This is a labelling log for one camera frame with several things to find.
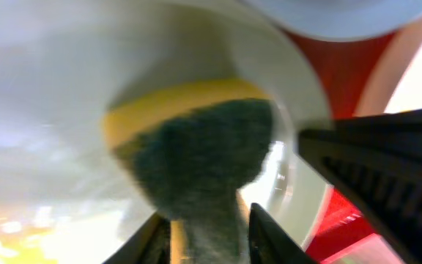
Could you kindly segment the light blue plate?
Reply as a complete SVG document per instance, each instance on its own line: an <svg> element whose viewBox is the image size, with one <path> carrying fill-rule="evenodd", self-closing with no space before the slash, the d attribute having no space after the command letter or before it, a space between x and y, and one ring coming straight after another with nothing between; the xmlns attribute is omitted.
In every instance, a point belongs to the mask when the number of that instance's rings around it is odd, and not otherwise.
<svg viewBox="0 0 422 264"><path fill-rule="evenodd" d="M354 42L422 18L422 0L245 0L285 30L314 40Z"/></svg>

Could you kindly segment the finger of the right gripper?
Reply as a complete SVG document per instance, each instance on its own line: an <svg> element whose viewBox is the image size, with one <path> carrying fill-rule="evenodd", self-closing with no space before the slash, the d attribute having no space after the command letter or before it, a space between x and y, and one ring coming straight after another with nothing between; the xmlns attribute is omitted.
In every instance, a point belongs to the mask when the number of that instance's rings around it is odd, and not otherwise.
<svg viewBox="0 0 422 264"><path fill-rule="evenodd" d="M405 263L422 263L422 109L305 129L297 151Z"/></svg>

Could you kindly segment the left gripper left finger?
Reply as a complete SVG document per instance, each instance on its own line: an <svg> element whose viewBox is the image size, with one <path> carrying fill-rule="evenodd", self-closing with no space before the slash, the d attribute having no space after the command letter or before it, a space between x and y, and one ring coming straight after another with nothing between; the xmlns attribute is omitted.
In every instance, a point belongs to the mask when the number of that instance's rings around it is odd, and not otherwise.
<svg viewBox="0 0 422 264"><path fill-rule="evenodd" d="M170 264L170 221L153 213L104 264Z"/></svg>

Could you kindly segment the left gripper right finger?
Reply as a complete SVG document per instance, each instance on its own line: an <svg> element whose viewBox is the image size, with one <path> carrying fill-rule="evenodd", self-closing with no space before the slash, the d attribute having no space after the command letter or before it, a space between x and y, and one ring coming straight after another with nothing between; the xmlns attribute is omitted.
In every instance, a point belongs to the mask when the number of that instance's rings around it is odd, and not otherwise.
<svg viewBox="0 0 422 264"><path fill-rule="evenodd" d="M248 228L251 264L317 264L259 204L251 204Z"/></svg>

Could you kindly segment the yellow green sponge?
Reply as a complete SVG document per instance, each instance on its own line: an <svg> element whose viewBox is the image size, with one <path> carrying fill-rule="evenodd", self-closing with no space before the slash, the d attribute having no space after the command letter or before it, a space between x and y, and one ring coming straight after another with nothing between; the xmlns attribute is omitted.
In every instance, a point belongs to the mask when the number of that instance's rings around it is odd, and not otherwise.
<svg viewBox="0 0 422 264"><path fill-rule="evenodd" d="M171 222L179 260L249 261L239 191L270 151L269 95L235 78L179 84L111 107L102 127L114 159Z"/></svg>

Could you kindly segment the cream white plate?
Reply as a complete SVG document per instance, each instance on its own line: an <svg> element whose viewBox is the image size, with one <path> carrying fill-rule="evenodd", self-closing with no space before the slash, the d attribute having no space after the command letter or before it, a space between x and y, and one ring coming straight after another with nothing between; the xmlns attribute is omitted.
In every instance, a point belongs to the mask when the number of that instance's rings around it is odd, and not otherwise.
<svg viewBox="0 0 422 264"><path fill-rule="evenodd" d="M367 79L354 115L416 109L422 109L422 21L393 35Z"/></svg>

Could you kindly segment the mint green plate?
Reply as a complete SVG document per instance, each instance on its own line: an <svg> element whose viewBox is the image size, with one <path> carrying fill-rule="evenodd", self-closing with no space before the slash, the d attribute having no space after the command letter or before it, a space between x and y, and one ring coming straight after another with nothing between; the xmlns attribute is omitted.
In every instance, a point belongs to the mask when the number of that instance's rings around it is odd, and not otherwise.
<svg viewBox="0 0 422 264"><path fill-rule="evenodd" d="M158 213L112 156L105 113L231 78L273 110L270 151L239 191L248 228L257 203L305 251L328 186L298 134L331 114L306 57L267 19L239 1L0 1L0 263L104 263Z"/></svg>

